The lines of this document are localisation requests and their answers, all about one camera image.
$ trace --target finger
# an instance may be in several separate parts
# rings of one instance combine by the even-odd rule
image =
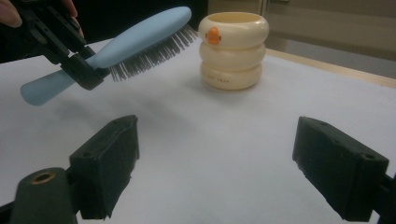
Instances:
[[[76,17],[72,17],[72,19],[79,25],[79,22],[77,21]],[[78,33],[84,38],[84,33],[82,32],[81,28],[78,30]]]
[[[0,0],[0,22],[14,28],[22,25],[20,14],[8,0]]]
[[[76,17],[78,15],[72,0],[62,0],[62,4],[69,11],[70,17]]]

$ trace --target stacked ring container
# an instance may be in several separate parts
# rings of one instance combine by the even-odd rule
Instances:
[[[268,22],[246,12],[221,12],[199,24],[201,76],[222,90],[248,88],[260,79]]]

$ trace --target hairbrush bristles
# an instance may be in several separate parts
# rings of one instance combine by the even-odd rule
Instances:
[[[175,57],[181,50],[188,47],[196,36],[196,32],[189,25],[185,25],[165,40],[136,53],[122,63],[111,66],[111,76],[113,76],[114,81],[122,81],[145,72]]]

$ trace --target orange logo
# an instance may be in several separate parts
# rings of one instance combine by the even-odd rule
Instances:
[[[205,34],[207,43],[211,45],[217,45],[221,41],[221,35],[219,35],[219,29],[217,27],[212,27],[209,29],[207,34]]]

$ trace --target white tabletop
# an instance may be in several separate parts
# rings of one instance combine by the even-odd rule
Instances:
[[[105,223],[344,223],[291,159],[300,116],[356,138],[396,173],[395,89],[267,55],[253,88],[217,91],[201,81],[198,47],[123,82],[74,85],[39,107],[20,86],[58,66],[43,57],[0,64],[0,204],[22,178],[67,168],[92,135],[131,114],[141,159]]]

